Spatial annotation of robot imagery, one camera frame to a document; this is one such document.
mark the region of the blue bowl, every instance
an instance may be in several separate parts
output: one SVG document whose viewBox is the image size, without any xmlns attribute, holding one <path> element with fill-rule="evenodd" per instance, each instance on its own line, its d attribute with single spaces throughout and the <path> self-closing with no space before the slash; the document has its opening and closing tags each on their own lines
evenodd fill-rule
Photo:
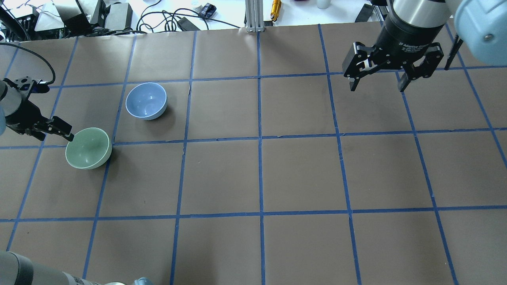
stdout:
<svg viewBox="0 0 507 285">
<path fill-rule="evenodd" d="M 157 83 L 139 84 L 128 93 L 125 107 L 136 118 L 153 120 L 167 108 L 167 93 Z"/>
</svg>

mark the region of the bowl rim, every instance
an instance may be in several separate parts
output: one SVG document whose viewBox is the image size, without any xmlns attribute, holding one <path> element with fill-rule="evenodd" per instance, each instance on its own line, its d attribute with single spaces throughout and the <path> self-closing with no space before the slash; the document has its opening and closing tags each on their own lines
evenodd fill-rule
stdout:
<svg viewBox="0 0 507 285">
<path fill-rule="evenodd" d="M 133 92 L 133 91 L 134 91 L 137 87 L 139 87 L 139 86 L 141 86 L 141 85 L 145 85 L 145 84 L 149 84 L 149 85 L 151 85 L 151 84 L 155 84 L 155 85 L 157 85 L 158 87 L 162 88 L 162 90 L 164 90 L 164 95 L 165 95 L 165 96 L 164 96 L 164 103 L 162 104 L 162 106 L 161 106 L 161 107 L 160 107 L 160 108 L 159 108 L 156 112 L 154 112 L 154 113 L 153 113 L 153 114 L 151 114 L 151 115 L 147 115 L 147 116 L 137 116 L 137 115 L 134 115 L 134 114 L 133 114 L 133 113 L 129 110 L 128 105 L 127 105 L 127 101 L 128 101 L 128 98 L 130 97 L 130 94 L 132 94 L 132 92 Z M 156 114 L 157 114 L 157 113 L 159 113 L 159 112 L 160 112 L 160 111 L 161 111 L 161 110 L 162 110 L 162 109 L 163 109 L 166 105 L 167 105 L 167 92 L 165 91 L 165 88 L 164 88 L 164 87 L 162 87 L 162 85 L 160 85 L 160 84 L 158 84 L 158 83 L 156 83 L 156 82 L 144 82 L 144 83 L 141 83 L 141 84 L 137 85 L 136 87 L 132 88 L 132 90 L 130 90 L 130 92 L 128 92 L 127 98 L 125 99 L 125 108 L 127 109 L 127 112 L 128 112 L 130 115 L 132 115 L 132 116 L 134 116 L 134 117 L 136 117 L 136 118 L 139 118 L 139 119 L 145 119 L 145 118 L 149 118 L 149 117 L 152 117 L 152 116 L 156 115 Z"/>
<path fill-rule="evenodd" d="M 77 136 L 82 131 L 90 130 L 90 129 L 99 130 L 101 134 L 104 134 L 107 137 L 107 149 L 105 150 L 105 152 L 102 155 L 102 157 L 97 162 L 95 162 L 94 164 L 91 164 L 91 165 L 88 165 L 88 166 L 85 166 L 85 167 L 78 167 L 78 166 L 75 166 L 73 163 L 71 163 L 69 161 L 68 157 L 67 157 L 67 149 L 68 149 L 69 143 L 71 143 L 71 141 L 70 141 L 69 143 L 67 143 L 67 146 L 65 147 L 65 159 L 67 160 L 67 163 L 70 164 L 74 168 L 77 168 L 77 169 L 87 169 L 87 168 L 90 168 L 90 167 L 93 167 L 93 166 L 97 165 L 97 163 L 99 163 L 100 161 L 102 161 L 102 159 L 104 159 L 104 157 L 107 155 L 107 153 L 109 151 L 109 148 L 112 147 L 112 145 L 111 145 L 111 139 L 109 138 L 109 135 L 103 129 L 101 129 L 101 128 L 91 127 L 91 128 L 82 129 L 79 132 L 77 132 L 75 134 L 75 136 Z"/>
</svg>

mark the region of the grid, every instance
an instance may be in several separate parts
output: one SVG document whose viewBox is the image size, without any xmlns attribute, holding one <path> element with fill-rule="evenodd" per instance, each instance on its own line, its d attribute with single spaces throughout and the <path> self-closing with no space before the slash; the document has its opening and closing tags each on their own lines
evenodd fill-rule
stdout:
<svg viewBox="0 0 507 285">
<path fill-rule="evenodd" d="M 450 36 L 450 39 L 452 39 L 452 34 L 449 26 L 446 25 L 446 30 Z M 170 281 L 169 283 L 172 285 L 174 284 L 174 276 L 175 276 L 175 266 L 176 266 L 176 260 L 177 260 L 177 246 L 178 246 L 178 232 L 179 232 L 179 222 L 181 219 L 195 219 L 195 218 L 219 218 L 219 217 L 259 217 L 260 218 L 260 250 L 261 250 L 261 280 L 262 284 L 266 284 L 266 261 L 265 261 L 265 237 L 264 237 L 264 217 L 267 216 L 293 216 L 293 215 L 331 215 L 331 214 L 341 214 L 341 215 L 348 215 L 348 223 L 349 223 L 349 230 L 350 230 L 350 238 L 351 238 L 351 247 L 352 247 L 352 253 L 354 258 L 354 266 L 355 266 L 355 273 L 356 273 L 356 279 L 358 284 L 362 284 L 361 281 L 361 273 L 360 273 L 360 260 L 358 258 L 357 253 L 357 245 L 356 245 L 356 238 L 355 238 L 355 230 L 354 230 L 354 222 L 353 222 L 353 215 L 356 213 L 392 213 L 392 212 L 434 212 L 434 215 L 436 217 L 440 236 L 442 239 L 442 244 L 445 250 L 446 258 L 449 264 L 449 270 L 452 275 L 452 279 L 455 284 L 458 284 L 459 276 L 456 276 L 456 273 L 454 271 L 453 263 L 451 254 L 448 249 L 446 236 L 444 227 L 442 226 L 441 218 L 440 218 L 440 212 L 441 211 L 457 211 L 457 210 L 487 210 L 487 209 L 507 209 L 507 205 L 477 205 L 477 206 L 446 206 L 446 207 L 438 207 L 437 202 L 435 200 L 430 177 L 428 174 L 428 171 L 426 169 L 426 163 L 424 160 L 423 151 L 421 149 L 421 145 L 419 142 L 418 135 L 419 134 L 429 134 L 429 133 L 460 133 L 460 132 L 490 132 L 491 135 L 494 138 L 494 141 L 496 143 L 496 146 L 498 147 L 498 154 L 501 156 L 501 159 L 507 167 L 507 160 L 505 158 L 505 154 L 503 152 L 503 149 L 501 147 L 501 144 L 499 142 L 499 139 L 497 137 L 497 132 L 503 132 L 507 130 L 507 127 L 499 127 L 494 128 L 491 121 L 488 118 L 488 115 L 486 113 L 486 109 L 484 108 L 480 96 L 477 92 L 477 90 L 474 87 L 474 84 L 470 78 L 470 75 L 468 74 L 469 69 L 483 69 L 483 68 L 505 68 L 506 66 L 473 66 L 473 67 L 467 67 L 464 64 L 464 61 L 461 57 L 461 55 L 458 53 L 458 58 L 461 63 L 461 67 L 452 67 L 452 70 L 463 70 L 465 72 L 466 78 L 473 90 L 474 96 L 477 100 L 477 103 L 481 109 L 482 114 L 484 115 L 484 118 L 487 122 L 488 128 L 475 128 L 475 129 L 455 129 L 455 130 L 448 130 L 448 129 L 434 129 L 434 130 L 416 130 L 416 127 L 414 125 L 414 120 L 412 119 L 411 111 L 409 108 L 409 103 L 407 101 L 407 98 L 405 96 L 405 93 L 402 92 L 401 96 L 403 98 L 403 102 L 406 108 L 406 112 L 409 118 L 410 127 L 411 130 L 407 131 L 379 131 L 379 132 L 340 132 L 339 130 L 339 124 L 337 119 L 337 112 L 335 108 L 335 102 L 333 97 L 333 88 L 332 88 L 332 75 L 342 75 L 342 72 L 330 72 L 329 63 L 328 63 L 328 57 L 327 57 L 327 51 L 326 46 L 324 44 L 324 37 L 322 33 L 322 28 L 320 25 L 318 25 L 318 31 L 319 31 L 319 37 L 321 41 L 321 47 L 322 47 L 322 54 L 324 57 L 325 62 L 325 73 L 312 73 L 312 74 L 287 74 L 287 75 L 262 75 L 261 74 L 261 37 L 260 34 L 257 34 L 257 63 L 258 63 L 258 70 L 256 76 L 250 76 L 250 77 L 226 77 L 226 78 L 205 78 L 205 79 L 194 79 L 193 78 L 193 72 L 194 72 L 194 61 L 195 61 L 195 53 L 196 53 L 196 38 L 197 38 L 197 32 L 194 32 L 194 39 L 193 39 L 193 48 L 192 48 L 192 61 L 191 61 L 191 69 L 190 69 L 190 79 L 188 80 L 164 80 L 164 81 L 155 81 L 157 83 L 169 83 L 169 82 L 188 82 L 190 85 L 190 92 L 188 96 L 187 101 L 187 115 L 186 115 L 186 122 L 185 122 L 185 137 L 183 140 L 170 140 L 170 141 L 135 141 L 135 142 L 114 142 L 114 146 L 123 146 L 123 145 L 148 145 L 148 144 L 183 144 L 183 155 L 182 155 L 182 161 L 181 161 L 181 170 L 180 170 L 180 178 L 179 178 L 179 190 L 178 190 L 178 200 L 177 200 L 177 210 L 175 215 L 159 215 L 159 216 L 121 216 L 121 217 L 101 217 L 100 214 L 100 208 L 101 203 L 104 195 L 104 190 L 106 186 L 107 176 L 110 169 L 110 163 L 111 161 L 108 161 L 105 167 L 105 172 L 103 175 L 102 180 L 102 186 L 99 194 L 99 200 L 96 208 L 96 213 L 94 217 L 80 217 L 80 218 L 31 218 L 31 219 L 25 219 L 22 218 L 22 212 L 23 208 L 26 203 L 26 199 L 28 197 L 28 193 L 30 191 L 30 186 L 33 181 L 35 171 L 37 169 L 41 153 L 43 149 L 50 149 L 50 148 L 64 148 L 65 146 L 60 145 L 45 145 L 45 142 L 42 142 L 39 146 L 14 146 L 14 147 L 0 147 L 1 151 L 7 151 L 10 149 L 38 149 L 37 158 L 35 159 L 34 166 L 31 170 L 30 179 L 28 182 L 28 185 L 26 187 L 26 191 L 23 196 L 23 200 L 21 202 L 21 206 L 19 208 L 19 211 L 17 213 L 17 216 L 15 219 L 3 219 L 0 220 L 0 223 L 14 223 L 13 230 L 9 239 L 9 243 L 7 246 L 7 250 L 10 249 L 13 239 L 15 238 L 15 233 L 17 230 L 17 227 L 19 223 L 25 223 L 25 222 L 54 222 L 54 221 L 91 221 L 93 222 L 93 228 L 91 232 L 91 237 L 89 240 L 88 250 L 86 254 L 86 261 L 85 266 L 83 270 L 83 278 L 86 278 L 87 272 L 88 272 L 88 264 L 90 262 L 90 256 L 92 253 L 93 243 L 94 243 L 94 237 L 97 227 L 98 221 L 117 221 L 117 220 L 164 220 L 164 219 L 172 219 L 175 220 L 175 228 L 174 228 L 174 238 L 173 238 L 173 252 L 172 252 L 172 265 L 171 265 L 171 275 L 170 275 Z M 111 86 L 111 85 L 121 85 L 122 86 L 122 95 L 121 99 L 118 105 L 118 111 L 116 114 L 116 121 L 114 126 L 114 132 L 113 132 L 113 138 L 116 136 L 116 132 L 118 129 L 118 124 L 120 120 L 120 114 L 122 110 L 122 102 L 125 96 L 125 90 L 127 87 L 127 84 L 139 84 L 143 82 L 129 82 L 129 72 L 130 72 L 130 66 L 132 63 L 132 57 L 134 54 L 134 48 L 136 45 L 136 36 L 133 37 L 133 43 L 130 51 L 130 58 L 129 63 L 127 67 L 127 72 L 125 75 L 125 79 L 123 82 L 118 83 L 105 83 L 105 84 L 85 84 L 85 85 L 65 85 L 65 79 L 67 77 L 69 68 L 71 66 L 72 59 L 74 57 L 74 53 L 76 51 L 76 47 L 78 45 L 79 38 L 76 38 L 76 41 L 74 43 L 74 47 L 70 56 L 70 60 L 66 66 L 66 71 L 63 76 L 63 80 L 60 86 L 56 86 L 53 88 L 58 89 L 58 94 L 52 109 L 51 116 L 55 114 L 56 107 L 58 105 L 61 93 L 63 89 L 66 88 L 78 88 L 78 87 L 92 87 L 92 86 Z M 9 65 L 9 68 L 6 72 L 6 76 L 9 73 L 13 62 L 15 60 L 15 57 L 17 55 L 17 51 L 15 52 L 13 59 L 11 60 L 11 63 Z M 391 73 L 392 71 L 386 70 L 382 71 L 386 73 Z M 397 71 L 394 71 L 392 73 L 395 73 L 396 77 L 399 79 L 399 74 Z M 332 108 L 332 114 L 333 114 L 333 123 L 335 128 L 335 133 L 322 133 L 322 134 L 307 134 L 307 135 L 284 135 L 284 136 L 265 136 L 262 133 L 262 114 L 261 114 L 261 79 L 264 78 L 284 78 L 284 77 L 311 77 L 311 76 L 326 76 L 327 83 L 328 83 L 328 89 L 329 89 L 329 98 L 331 102 L 331 108 Z M 199 81 L 224 81 L 224 80 L 242 80 L 242 79 L 256 79 L 257 85 L 258 85 L 258 136 L 251 136 L 251 137 L 223 137 L 223 138 L 205 138 L 205 139 L 188 139 L 188 129 L 189 129 L 189 120 L 190 120 L 190 112 L 191 112 L 191 98 L 192 98 L 192 83 L 193 82 L 199 82 Z M 389 135 L 389 134 L 410 134 L 413 135 L 415 144 L 417 147 L 419 159 L 423 168 L 424 177 L 427 183 L 428 192 L 431 197 L 431 203 L 432 207 L 415 207 L 415 208 L 383 208 L 383 209 L 353 209 L 350 203 L 350 197 L 349 197 L 349 190 L 348 190 L 348 184 L 347 184 L 347 174 L 346 174 L 346 167 L 347 163 L 346 160 L 343 157 L 343 150 L 342 150 L 342 142 L 341 139 L 343 137 L 347 136 L 364 136 L 364 135 Z M 340 160 L 340 166 L 341 166 L 341 173 L 337 173 L 337 175 L 341 174 L 343 179 L 343 187 L 344 187 L 344 195 L 346 200 L 346 209 L 336 209 L 336 210 L 308 210 L 308 211 L 264 211 L 264 194 L 263 194 L 263 140 L 270 140 L 270 139 L 290 139 L 290 138 L 311 138 L 311 137 L 335 137 L 338 144 L 338 155 Z M 186 154 L 187 154 L 187 144 L 188 143 L 203 143 L 203 142 L 212 142 L 212 141 L 228 141 L 228 140 L 257 140 L 258 141 L 258 156 L 259 156 L 259 211 L 255 212 L 230 212 L 230 213 L 212 213 L 212 214 L 189 214 L 184 215 L 181 214 L 181 204 L 182 204 L 182 194 L 183 194 L 183 185 L 184 185 L 184 174 L 185 174 L 185 161 L 186 161 Z"/>
</svg>

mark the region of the green bowl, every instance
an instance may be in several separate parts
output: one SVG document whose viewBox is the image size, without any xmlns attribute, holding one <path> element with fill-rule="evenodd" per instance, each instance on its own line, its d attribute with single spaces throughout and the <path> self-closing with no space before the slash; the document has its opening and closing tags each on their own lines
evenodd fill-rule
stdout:
<svg viewBox="0 0 507 285">
<path fill-rule="evenodd" d="M 113 145 L 105 131 L 87 128 L 78 132 L 67 144 L 65 158 L 78 169 L 94 169 L 103 165 L 111 156 Z"/>
</svg>

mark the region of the blue tape line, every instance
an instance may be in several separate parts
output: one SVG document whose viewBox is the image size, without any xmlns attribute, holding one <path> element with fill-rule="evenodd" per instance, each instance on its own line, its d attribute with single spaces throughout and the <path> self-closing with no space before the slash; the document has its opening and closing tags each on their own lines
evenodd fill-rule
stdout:
<svg viewBox="0 0 507 285">
<path fill-rule="evenodd" d="M 493 128 L 495 131 L 506 131 L 505 128 Z M 450 133 L 450 132 L 485 132 L 490 131 L 489 128 L 478 128 L 478 129 L 454 129 L 454 130 L 420 130 L 420 133 Z M 412 134 L 412 131 L 381 131 L 381 132 L 352 132 L 352 133 L 340 133 L 340 136 L 366 136 L 366 135 L 397 135 L 397 134 Z M 291 134 L 291 135 L 267 135 L 263 136 L 262 139 L 280 139 L 280 138 L 311 138 L 311 137 L 333 137 L 336 136 L 334 133 L 321 133 L 321 134 Z M 197 138 L 187 139 L 188 143 L 205 143 L 210 141 L 228 141 L 228 140 L 257 140 L 257 136 L 243 136 L 243 137 L 218 137 L 218 138 Z M 147 140 L 147 141 L 123 141 L 114 142 L 113 146 L 135 146 L 135 145 L 156 145 L 156 144 L 181 144 L 184 139 L 175 140 Z M 55 149 L 65 148 L 67 145 L 44 145 L 44 149 Z M 8 146 L 0 147 L 1 150 L 16 150 L 16 149 L 38 149 L 39 146 Z"/>
<path fill-rule="evenodd" d="M 507 68 L 507 66 L 471 66 L 466 67 L 467 69 L 489 69 L 489 68 Z M 462 67 L 450 67 L 449 70 L 462 70 Z M 394 73 L 399 70 L 379 70 L 377 73 Z M 444 70 L 442 67 L 438 67 L 436 70 Z M 196 78 L 192 81 L 220 81 L 220 80 L 243 80 L 243 79 L 256 79 L 256 78 L 286 78 L 286 77 L 309 77 L 309 76 L 323 76 L 323 75 L 343 75 L 343 72 L 329 72 L 329 73 L 305 73 L 305 74 L 279 74 L 279 75 L 257 75 L 257 76 L 239 76 L 239 77 L 216 77 L 216 78 Z M 142 84 L 146 82 L 155 83 L 177 83 L 177 82 L 189 82 L 190 79 L 173 79 L 173 80 L 154 80 L 154 81 L 131 81 L 127 82 L 130 84 Z M 116 83 L 94 83 L 94 84 L 76 84 L 76 85 L 65 85 L 65 86 L 51 86 L 51 88 L 83 88 L 83 87 L 99 87 L 99 86 L 115 86 L 123 85 L 123 82 Z"/>
<path fill-rule="evenodd" d="M 447 33 L 451 38 L 452 33 L 451 29 L 449 28 L 449 25 L 446 24 Z M 488 114 L 486 113 L 486 109 L 484 108 L 484 105 L 482 104 L 481 98 L 479 97 L 479 94 L 477 92 L 477 89 L 474 86 L 474 83 L 472 82 L 472 79 L 470 78 L 470 74 L 468 74 L 468 68 L 465 66 L 465 62 L 463 61 L 463 58 L 461 57 L 460 52 L 458 51 L 457 56 L 459 58 L 459 62 L 461 63 L 461 66 L 463 67 L 463 71 L 465 71 L 466 79 L 468 80 L 468 83 L 470 84 L 470 87 L 472 88 L 472 91 L 474 92 L 474 96 L 477 100 L 477 103 L 479 104 L 479 107 L 481 108 L 481 112 L 484 115 L 484 119 L 486 120 L 486 123 L 488 124 L 489 130 L 491 131 L 491 134 L 493 135 L 493 139 L 495 140 L 496 147 L 498 148 L 498 152 L 500 152 L 500 157 L 502 158 L 503 164 L 507 168 L 507 159 L 505 158 L 505 153 L 503 152 L 502 146 L 500 144 L 500 141 L 498 140 L 498 137 L 496 136 L 495 130 L 493 128 L 493 125 L 491 124 L 491 121 L 488 118 Z"/>
<path fill-rule="evenodd" d="M 359 259 L 357 256 L 357 245 L 355 241 L 355 233 L 354 233 L 354 223 L 352 221 L 352 208 L 350 206 L 350 197 L 348 192 L 348 184 L 347 184 L 347 175 L 345 173 L 345 163 L 343 162 L 343 153 L 342 153 L 342 143 L 340 139 L 340 130 L 338 128 L 338 121 L 336 119 L 336 109 L 335 109 L 335 100 L 333 98 L 333 88 L 331 85 L 331 75 L 329 73 L 329 63 L 328 63 L 328 55 L 325 51 L 325 44 L 324 44 L 324 36 L 322 35 L 322 28 L 320 24 L 317 25 L 318 32 L 320 35 L 320 43 L 322 45 L 322 53 L 324 55 L 324 62 L 325 62 L 325 71 L 328 78 L 328 88 L 329 88 L 329 98 L 331 101 L 331 110 L 333 112 L 333 122 L 335 124 L 335 131 L 336 131 L 336 141 L 338 143 L 338 155 L 340 157 L 340 166 L 342 170 L 342 179 L 343 179 L 343 189 L 345 190 L 345 201 L 347 203 L 347 211 L 349 215 L 349 229 L 350 229 L 350 241 L 352 243 L 352 253 L 354 256 L 354 265 L 355 265 L 355 274 L 357 278 L 357 284 L 361 285 L 361 272 L 359 269 Z"/>
<path fill-rule="evenodd" d="M 102 87 L 102 86 L 117 86 L 117 85 L 123 85 L 123 82 L 64 85 L 62 86 L 62 88 Z"/>
<path fill-rule="evenodd" d="M 398 73 L 396 73 L 396 79 L 398 81 L 400 80 L 400 75 Z M 435 200 L 433 188 L 431 186 L 431 181 L 429 179 L 428 170 L 426 168 L 426 162 L 424 161 L 424 156 L 422 154 L 421 144 L 419 143 L 419 138 L 417 137 L 417 131 L 416 131 L 416 128 L 414 125 L 414 121 L 412 119 L 412 114 L 410 113 L 410 108 L 409 108 L 407 98 L 405 96 L 405 92 L 402 92 L 402 98 L 403 98 L 403 103 L 405 104 L 405 109 L 407 110 L 407 115 L 409 117 L 410 127 L 412 128 L 412 131 L 414 133 L 414 139 L 415 139 L 415 144 L 417 147 L 417 152 L 419 153 L 419 159 L 421 160 L 422 170 L 424 172 L 424 177 L 426 178 L 426 184 L 428 186 L 429 196 L 431 198 L 431 203 L 433 205 L 433 211 L 435 212 L 435 217 L 437 219 L 437 224 L 438 224 L 439 231 L 440 231 L 440 237 L 442 239 L 442 244 L 444 246 L 444 251 L 445 251 L 445 254 L 447 257 L 447 262 L 449 263 L 449 269 L 451 271 L 451 275 L 452 275 L 452 279 L 454 281 L 454 284 L 458 285 L 458 279 L 456 278 L 456 273 L 454 271 L 454 265 L 452 263 L 451 254 L 450 254 L 449 248 L 447 246 L 447 240 L 445 238 L 444 228 L 442 227 L 442 221 L 440 220 L 439 209 L 437 208 L 437 202 Z"/>
<path fill-rule="evenodd" d="M 219 137 L 219 138 L 198 138 L 198 139 L 189 139 L 187 140 L 189 143 L 205 143 L 207 141 L 223 141 L 223 140 L 255 140 L 259 139 L 256 136 L 244 136 L 244 137 Z"/>
<path fill-rule="evenodd" d="M 309 211 L 271 211 L 264 212 L 265 216 L 298 216 L 298 215 L 336 215 L 349 214 L 348 210 L 309 210 Z"/>
<path fill-rule="evenodd" d="M 302 137 L 330 137 L 336 136 L 335 133 L 323 133 L 323 134 L 290 134 L 290 135 L 266 135 L 262 139 L 278 139 L 278 138 L 302 138 Z"/>
<path fill-rule="evenodd" d="M 507 68 L 507 65 L 466 66 L 466 69 L 492 69 L 492 68 Z"/>
<path fill-rule="evenodd" d="M 259 75 L 260 78 L 285 78 L 285 77 L 303 77 L 303 76 L 323 76 L 327 73 L 303 73 L 303 74 L 280 74 L 280 75 Z"/>
<path fill-rule="evenodd" d="M 117 111 L 117 114 L 116 114 L 115 126 L 114 126 L 114 129 L 113 129 L 113 141 L 114 141 L 115 136 L 116 136 L 116 131 L 118 130 L 118 122 L 120 120 L 120 112 L 121 112 L 122 105 L 123 105 L 123 98 L 124 98 L 124 95 L 125 95 L 125 88 L 126 88 L 126 84 L 127 84 L 127 80 L 128 80 L 128 75 L 129 75 L 129 72 L 130 72 L 130 65 L 132 63 L 132 58 L 134 56 L 134 48 L 135 48 L 136 39 L 137 39 L 137 35 L 135 35 L 134 39 L 132 40 L 132 47 L 131 47 L 131 50 L 130 50 L 130 56 L 129 56 L 129 61 L 128 61 L 128 65 L 127 65 L 127 71 L 125 72 L 125 80 L 123 82 L 122 95 L 120 97 L 120 103 L 118 105 L 118 111 Z M 90 257 L 91 257 L 91 253 L 92 253 L 92 249 L 93 249 L 93 241 L 95 239 L 95 232 L 97 230 L 98 217 L 100 215 L 100 207 L 102 206 L 102 199 L 104 197 L 105 186 L 106 186 L 106 183 L 107 183 L 107 175 L 109 174 L 110 165 L 111 165 L 111 159 L 109 158 L 107 160 L 106 165 L 105 165 L 104 177 L 102 179 L 102 185 L 100 187 L 100 194 L 99 194 L 99 198 L 98 198 L 98 202 L 97 202 L 97 209 L 95 210 L 95 218 L 93 220 L 92 232 L 90 234 L 90 242 L 88 244 L 88 250 L 87 250 L 87 253 L 86 253 L 85 266 L 84 266 L 84 269 L 83 269 L 83 279 L 86 279 L 86 275 L 88 273 L 88 265 L 90 263 Z"/>
<path fill-rule="evenodd" d="M 411 133 L 412 133 L 412 131 L 352 132 L 352 133 L 340 133 L 340 136 L 387 135 L 387 134 L 411 134 Z"/>
<path fill-rule="evenodd" d="M 507 209 L 507 205 L 439 207 L 439 211 L 494 210 L 494 209 Z"/>
<path fill-rule="evenodd" d="M 70 59 L 69 59 L 68 64 L 67 64 L 67 68 L 65 70 L 65 74 L 63 75 L 63 78 L 62 78 L 62 84 L 65 82 L 65 79 L 67 78 L 68 69 L 70 67 L 70 64 L 72 63 L 72 59 L 74 57 L 74 53 L 76 51 L 76 46 L 77 45 L 78 45 L 78 38 L 76 38 L 76 41 L 74 42 L 74 47 L 73 47 L 72 53 L 70 54 Z M 61 93 L 61 88 L 60 88 L 60 90 L 58 92 L 58 95 L 56 96 L 55 102 L 53 104 L 53 111 L 51 113 L 51 117 L 53 116 L 54 111 L 56 109 L 56 105 L 58 104 L 58 99 L 59 99 L 60 93 Z M 23 195 L 23 199 L 21 200 L 21 205 L 19 206 L 18 214 L 16 216 L 16 222 L 14 223 L 14 226 L 13 226 L 12 232 L 11 232 L 11 236 L 9 238 L 9 243 L 7 244 L 7 249 L 6 249 L 7 251 L 10 250 L 10 248 L 12 246 L 12 242 L 14 240 L 14 236 L 16 235 L 16 230 L 18 228 L 18 223 L 19 223 L 19 220 L 21 219 L 21 214 L 23 213 L 23 209 L 25 207 L 25 203 L 26 203 L 26 200 L 28 198 L 28 193 L 30 192 L 30 187 L 31 187 L 31 184 L 33 182 L 33 178 L 35 177 L 35 171 L 37 170 L 37 166 L 39 164 L 39 160 L 41 159 L 41 154 L 42 154 L 42 150 L 43 150 L 43 147 L 44 147 L 44 143 L 45 143 L 45 141 L 42 141 L 41 145 L 39 146 L 39 151 L 37 152 L 37 157 L 35 159 L 35 163 L 33 164 L 32 172 L 30 174 L 30 179 L 28 180 L 28 184 L 26 186 L 25 193 Z"/>
<path fill-rule="evenodd" d="M 20 223 L 37 223 L 37 222 L 82 222 L 93 221 L 93 217 L 77 217 L 77 218 L 34 218 L 20 219 Z"/>
<path fill-rule="evenodd" d="M 66 148 L 67 146 L 43 146 L 42 148 L 43 149 L 63 149 L 63 148 Z"/>
<path fill-rule="evenodd" d="M 171 276 L 169 279 L 169 284 L 174 284 L 174 274 L 176 272 L 176 253 L 178 246 L 178 233 L 179 233 L 179 215 L 182 209 L 182 195 L 183 195 L 183 181 L 185 177 L 185 160 L 187 157 L 187 143 L 188 143 L 188 134 L 189 134 L 189 123 L 190 123 L 190 105 L 192 102 L 192 82 L 194 79 L 194 63 L 195 63 L 195 48 L 197 44 L 197 32 L 194 32 L 194 43 L 192 45 L 192 60 L 190 62 L 190 90 L 187 101 L 187 118 L 185 121 L 185 138 L 183 142 L 183 155 L 182 155 L 182 167 L 179 173 L 179 189 L 178 189 L 178 204 L 176 208 L 176 221 L 174 223 L 174 239 L 172 244 L 172 262 L 171 262 Z"/>
<path fill-rule="evenodd" d="M 16 55 L 18 54 L 19 49 L 16 49 L 14 51 L 14 54 L 12 55 L 11 63 L 9 63 L 9 66 L 7 67 L 7 70 L 5 71 L 5 77 L 9 75 L 9 72 L 11 71 L 12 65 L 14 64 L 14 60 L 16 59 Z"/>
<path fill-rule="evenodd" d="M 192 81 L 221 81 L 221 80 L 243 80 L 255 79 L 257 76 L 238 76 L 238 77 L 216 77 L 216 78 L 195 78 Z"/>
<path fill-rule="evenodd" d="M 63 79 L 62 79 L 62 84 L 61 84 L 62 86 L 65 84 L 65 80 L 67 79 L 67 75 L 68 75 L 68 71 L 70 70 L 70 65 L 71 65 L 72 59 L 74 58 L 74 54 L 76 53 L 76 48 L 78 47 L 78 39 L 79 39 L 79 37 L 76 37 L 76 41 L 74 42 L 74 47 L 72 48 L 72 52 L 70 54 L 70 59 L 68 61 L 67 67 L 65 68 L 65 73 L 63 74 Z M 58 106 L 58 102 L 60 100 L 62 90 L 63 89 L 61 87 L 58 90 L 58 94 L 56 95 L 55 104 L 53 105 L 53 109 L 51 110 L 50 117 L 53 117 L 55 115 L 56 107 Z"/>
<path fill-rule="evenodd" d="M 170 80 L 153 80 L 153 81 L 130 81 L 127 82 L 127 85 L 130 84 L 142 84 L 146 82 L 154 82 L 154 83 L 177 83 L 177 82 L 188 82 L 190 79 L 170 79 Z"/>
<path fill-rule="evenodd" d="M 38 148 L 40 148 L 40 146 L 19 146 L 19 147 L 0 147 L 0 150 L 28 150 Z"/>
<path fill-rule="evenodd" d="M 132 50 L 130 51 L 130 57 L 128 60 L 128 65 L 127 65 L 127 72 L 125 73 L 125 80 L 123 81 L 122 95 L 120 96 L 120 103 L 118 104 L 118 111 L 116 112 L 115 128 L 113 130 L 113 140 L 112 140 L 113 142 L 115 141 L 116 133 L 118 131 L 118 123 L 120 122 L 120 115 L 122 112 L 123 99 L 125 98 L 125 90 L 127 89 L 127 81 L 128 81 L 128 76 L 130 74 L 130 66 L 132 64 L 132 58 L 134 57 L 134 48 L 135 48 L 136 40 L 137 40 L 137 36 L 135 35 L 134 40 L 132 41 Z"/>
<path fill-rule="evenodd" d="M 454 130 L 423 130 L 417 131 L 417 133 L 448 133 L 448 132 L 487 132 L 488 128 L 478 128 L 478 129 L 454 129 Z"/>
<path fill-rule="evenodd" d="M 439 211 L 467 211 L 467 210 L 495 210 L 507 209 L 507 205 L 475 205 L 475 206 L 450 206 L 438 207 Z M 399 213 L 399 212 L 427 212 L 434 211 L 432 207 L 424 208 L 383 208 L 383 209 L 354 209 L 353 213 Z M 260 216 L 301 216 L 301 215 L 348 215 L 348 210 L 304 210 L 304 211 L 269 211 L 269 212 L 230 212 L 186 215 L 155 215 L 155 216 L 116 216 L 97 217 L 98 221 L 137 221 L 137 220 L 172 220 L 180 219 L 211 219 L 230 217 L 260 217 Z M 93 221 L 95 217 L 70 217 L 70 218 L 24 218 L 20 223 L 44 223 L 44 222 L 79 222 Z M 16 219 L 0 219 L 0 223 L 14 223 Z"/>
<path fill-rule="evenodd" d="M 262 92 L 261 92 L 261 33 L 257 32 L 257 120 L 259 130 L 259 210 L 261 235 L 261 284 L 266 285 L 266 254 L 264 247 L 264 184 L 262 170 Z"/>
<path fill-rule="evenodd" d="M 7 244 L 6 251 L 11 250 L 12 242 L 14 240 L 14 235 L 16 234 L 16 230 L 18 228 L 19 219 L 21 218 L 21 213 L 23 213 L 26 199 L 28 197 L 28 193 L 30 192 L 30 186 L 33 182 L 33 177 L 35 176 L 35 171 L 37 169 L 37 165 L 39 164 L 39 160 L 41 158 L 43 143 L 44 142 L 41 143 L 41 147 L 39 147 L 39 151 L 37 152 L 37 158 L 35 159 L 35 164 L 33 165 L 33 168 L 32 168 L 31 174 L 30 174 L 30 179 L 28 180 L 28 185 L 26 186 L 26 189 L 25 189 L 25 194 L 23 195 L 23 199 L 21 200 L 21 205 L 19 206 L 18 214 L 16 215 L 16 221 L 14 222 L 14 226 L 13 226 L 12 232 L 11 232 L 11 237 L 9 238 L 9 243 Z"/>
<path fill-rule="evenodd" d="M 125 217 L 98 217 L 98 221 L 138 221 L 138 220 L 169 220 L 176 219 L 176 215 L 158 216 L 125 216 Z"/>
<path fill-rule="evenodd" d="M 182 139 L 176 140 L 151 140 L 151 141 L 124 141 L 114 142 L 113 146 L 136 146 L 136 145 L 157 145 L 157 144 L 180 144 Z"/>
<path fill-rule="evenodd" d="M 357 209 L 354 213 L 400 213 L 400 212 L 428 212 L 433 208 L 400 208 L 400 209 Z"/>
</svg>

